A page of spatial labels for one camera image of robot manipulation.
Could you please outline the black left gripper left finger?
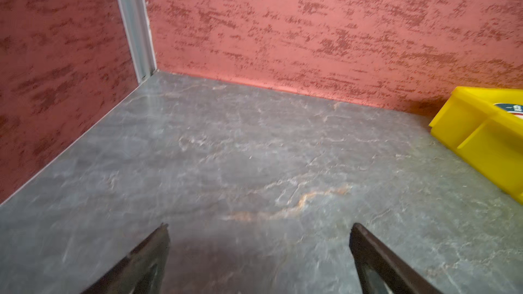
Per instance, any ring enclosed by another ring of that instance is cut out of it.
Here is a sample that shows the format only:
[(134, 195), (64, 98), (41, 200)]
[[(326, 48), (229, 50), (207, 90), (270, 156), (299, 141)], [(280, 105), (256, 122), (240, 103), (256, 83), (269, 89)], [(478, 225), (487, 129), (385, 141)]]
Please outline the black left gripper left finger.
[(162, 224), (83, 293), (160, 293), (169, 251)]

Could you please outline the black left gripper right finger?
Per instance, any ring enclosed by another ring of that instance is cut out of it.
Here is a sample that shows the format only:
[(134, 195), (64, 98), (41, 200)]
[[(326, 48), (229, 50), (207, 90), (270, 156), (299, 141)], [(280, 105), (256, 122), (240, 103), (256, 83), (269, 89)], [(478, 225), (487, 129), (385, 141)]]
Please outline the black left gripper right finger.
[(353, 224), (349, 248), (363, 293), (440, 293), (360, 223)]

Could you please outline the green red rim plate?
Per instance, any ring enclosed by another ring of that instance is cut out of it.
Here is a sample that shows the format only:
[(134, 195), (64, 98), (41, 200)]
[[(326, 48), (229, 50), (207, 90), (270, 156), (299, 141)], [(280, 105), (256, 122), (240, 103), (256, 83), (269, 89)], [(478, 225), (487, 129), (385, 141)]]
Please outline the green red rim plate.
[(513, 103), (495, 103), (494, 106), (500, 108), (501, 110), (506, 111), (507, 113), (518, 117), (519, 119), (523, 119), (523, 107), (519, 104), (513, 104)]

